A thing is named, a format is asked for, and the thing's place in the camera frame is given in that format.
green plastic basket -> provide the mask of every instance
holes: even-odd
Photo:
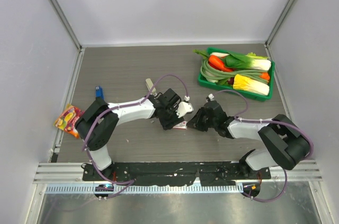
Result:
[[[219,49],[219,48],[208,48],[207,49],[208,54],[211,54],[213,52],[230,53],[232,51],[222,50],[222,49]],[[267,96],[260,95],[260,94],[257,94],[257,93],[250,93],[250,92],[247,92],[247,91],[234,90],[233,87],[231,87],[231,86],[217,85],[216,83],[208,82],[206,80],[206,78],[201,75],[201,73],[199,74],[198,82],[199,82],[199,85],[207,87],[207,88],[211,88],[211,89],[215,89],[215,90],[225,90],[225,89],[234,90],[234,91],[241,93],[246,98],[251,98],[251,99],[257,100],[257,101],[266,101],[266,100],[270,100],[272,98],[272,95],[273,95],[274,67],[275,67],[275,63],[272,61],[271,68],[268,71],[271,78],[270,78],[270,81],[269,81],[270,92]]]

orange snack bag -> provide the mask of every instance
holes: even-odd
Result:
[[[75,123],[82,114],[83,112],[79,108],[68,104],[65,111],[54,122],[54,125],[58,129],[79,138],[79,133],[75,129]]]

floor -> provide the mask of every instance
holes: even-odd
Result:
[[[198,85],[201,58],[193,49],[207,46],[154,46],[86,48],[75,88],[72,104],[85,110],[94,101],[95,86],[101,85],[107,102],[122,103],[137,100],[147,93],[146,78],[153,82],[162,75],[180,76],[188,86],[195,110],[203,106],[206,96],[214,90]],[[263,44],[236,44],[215,46],[242,53],[254,52],[265,56]],[[169,77],[156,87],[158,92],[172,88],[181,97],[184,87]],[[241,98],[230,94],[218,95],[224,111],[233,115],[245,105]],[[274,85],[273,97],[266,102],[250,100],[250,108],[243,115],[248,119],[265,119],[284,113],[282,101]],[[190,120],[194,114],[187,115]],[[81,152],[82,141],[64,135],[58,162],[86,162]],[[118,126],[108,143],[109,153],[117,162],[169,162],[238,160],[249,150],[261,148],[256,140],[221,138],[215,131],[192,129],[164,131],[155,120],[138,120]]]
[[[265,183],[261,198],[272,198],[282,183]],[[122,195],[90,202],[91,194],[48,194],[39,224],[185,223],[316,224],[321,223],[308,182],[290,182],[284,196],[271,203],[239,193]]]

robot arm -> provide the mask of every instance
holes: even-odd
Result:
[[[164,94],[150,95],[148,99],[141,102],[143,99],[115,104],[97,98],[76,122],[75,128],[84,139],[95,119],[105,110],[115,107],[104,115],[87,142],[92,159],[99,170],[107,169],[112,164],[106,144],[116,126],[137,119],[158,118],[163,129],[168,130],[184,121],[185,114],[193,112],[192,105],[182,101],[172,89],[168,89]]]
[[[265,122],[270,120],[294,125],[282,114],[273,119],[262,120],[261,123],[237,121],[234,117],[227,116],[217,101],[208,99],[187,125],[200,131],[213,128],[220,136],[226,138],[263,141],[266,149],[252,150],[240,159],[239,162],[243,164],[242,172],[245,174],[271,166],[291,170],[309,153],[310,145],[295,130]]]

white wall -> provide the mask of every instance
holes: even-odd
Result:
[[[0,0],[0,217],[22,223],[77,51],[48,0]]]
[[[82,44],[265,41],[287,0],[58,0]]]
[[[337,217],[338,38],[339,0],[297,0],[271,47],[292,116],[313,138]]]

